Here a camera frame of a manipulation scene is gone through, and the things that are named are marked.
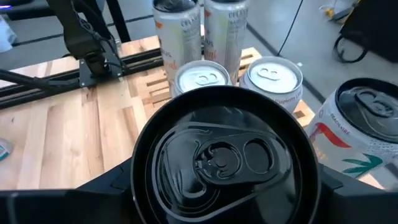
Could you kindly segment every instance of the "pull tab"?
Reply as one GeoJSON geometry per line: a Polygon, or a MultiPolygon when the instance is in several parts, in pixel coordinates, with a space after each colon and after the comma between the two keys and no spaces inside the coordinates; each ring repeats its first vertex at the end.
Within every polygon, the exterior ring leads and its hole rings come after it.
{"type": "Polygon", "coordinates": [[[268,68],[260,69],[257,74],[263,78],[267,78],[272,81],[280,80],[277,71],[269,70],[268,68]]]}
{"type": "Polygon", "coordinates": [[[198,85],[205,86],[209,84],[214,84],[218,82],[218,77],[216,74],[209,73],[209,74],[199,74],[195,77],[195,82],[198,85]]]}
{"type": "Polygon", "coordinates": [[[394,115],[395,109],[377,91],[365,89],[357,92],[355,98],[372,114],[390,118],[394,115]]]}
{"type": "Polygon", "coordinates": [[[267,136],[244,133],[204,143],[195,153],[194,169],[209,184],[258,184],[278,174],[275,157],[275,147],[267,136]]]}

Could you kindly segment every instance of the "concrete floor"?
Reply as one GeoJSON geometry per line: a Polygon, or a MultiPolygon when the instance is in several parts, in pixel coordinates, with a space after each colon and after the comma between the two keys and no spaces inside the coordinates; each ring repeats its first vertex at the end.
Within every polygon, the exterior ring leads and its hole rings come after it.
{"type": "MultiPolygon", "coordinates": [[[[151,0],[119,0],[125,20],[151,15],[151,2],[151,0]]],[[[281,55],[295,63],[302,63],[304,77],[323,97],[327,97],[343,82],[356,77],[377,77],[398,83],[398,66],[372,53],[368,53],[364,60],[348,65],[339,63],[333,58],[332,47],[341,26],[329,22],[319,10],[320,6],[330,2],[330,0],[304,0],[281,55]]],[[[343,8],[351,2],[352,0],[339,0],[338,7],[343,8]]],[[[252,0],[249,8],[249,24],[272,48],[279,50],[299,4],[300,0],[252,0]]],[[[108,24],[113,22],[107,6],[103,16],[108,24]]],[[[55,17],[9,21],[9,25],[17,34],[18,42],[62,34],[62,27],[55,17]]],[[[132,40],[155,35],[153,18],[128,22],[127,28],[132,40]]],[[[118,38],[116,29],[113,26],[109,29],[118,38]]],[[[272,55],[270,50],[249,31],[246,33],[244,46],[255,47],[263,55],[272,55]]],[[[23,67],[53,60],[67,53],[61,36],[24,44],[0,54],[0,68],[23,67]]],[[[306,88],[303,99],[314,111],[317,111],[322,104],[306,88]]],[[[385,168],[373,173],[387,188],[398,182],[385,168]]]]}

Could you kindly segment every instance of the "white can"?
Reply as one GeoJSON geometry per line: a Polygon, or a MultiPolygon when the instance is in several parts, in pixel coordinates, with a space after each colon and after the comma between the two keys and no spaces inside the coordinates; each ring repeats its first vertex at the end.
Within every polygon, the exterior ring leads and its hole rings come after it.
{"type": "Polygon", "coordinates": [[[307,126],[318,160],[358,178],[398,154],[398,86],[371,78],[347,81],[307,126]]]}
{"type": "Polygon", "coordinates": [[[9,154],[11,154],[12,150],[12,144],[9,141],[0,138],[0,161],[2,161],[9,154]]]}
{"type": "Polygon", "coordinates": [[[205,0],[205,59],[222,65],[238,81],[249,0],[205,0]]]}
{"type": "Polygon", "coordinates": [[[178,70],[171,95],[175,98],[190,90],[215,85],[232,85],[228,72],[215,62],[197,60],[183,65],[178,70]]]}
{"type": "Polygon", "coordinates": [[[154,19],[170,87],[182,65],[201,59],[200,5],[197,0],[154,1],[154,19]]]}
{"type": "Polygon", "coordinates": [[[293,62],[281,57],[263,57],[252,64],[239,86],[263,94],[293,113],[303,95],[303,74],[293,62]]]}

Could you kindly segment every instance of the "red stripe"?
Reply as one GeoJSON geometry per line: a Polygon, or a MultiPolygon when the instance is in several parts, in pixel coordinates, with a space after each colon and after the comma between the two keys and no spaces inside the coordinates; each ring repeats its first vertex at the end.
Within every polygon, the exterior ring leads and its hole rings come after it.
{"type": "Polygon", "coordinates": [[[318,122],[315,124],[317,129],[311,134],[310,139],[313,140],[316,134],[318,133],[323,133],[326,138],[329,139],[329,141],[334,144],[335,146],[338,147],[343,147],[343,148],[350,148],[351,146],[348,145],[347,143],[343,142],[337,135],[335,135],[328,126],[325,124],[318,122]]]}

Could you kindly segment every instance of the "wooden table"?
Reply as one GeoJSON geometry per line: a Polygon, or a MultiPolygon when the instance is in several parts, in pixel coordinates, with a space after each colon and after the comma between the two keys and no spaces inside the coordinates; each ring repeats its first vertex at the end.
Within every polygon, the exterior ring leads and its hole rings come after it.
{"type": "MultiPolygon", "coordinates": [[[[127,56],[159,47],[157,37],[122,45],[127,56]]],[[[242,53],[239,76],[261,55],[242,53]]],[[[45,77],[78,68],[72,58],[18,68],[45,77]]],[[[0,86],[10,85],[0,82],[0,86]]],[[[76,188],[132,155],[148,118],[170,100],[162,67],[0,111],[0,137],[15,145],[0,162],[0,190],[76,188]]],[[[314,116],[301,101],[295,116],[306,126],[314,116]]],[[[380,187],[371,176],[366,182],[380,187]]]]}

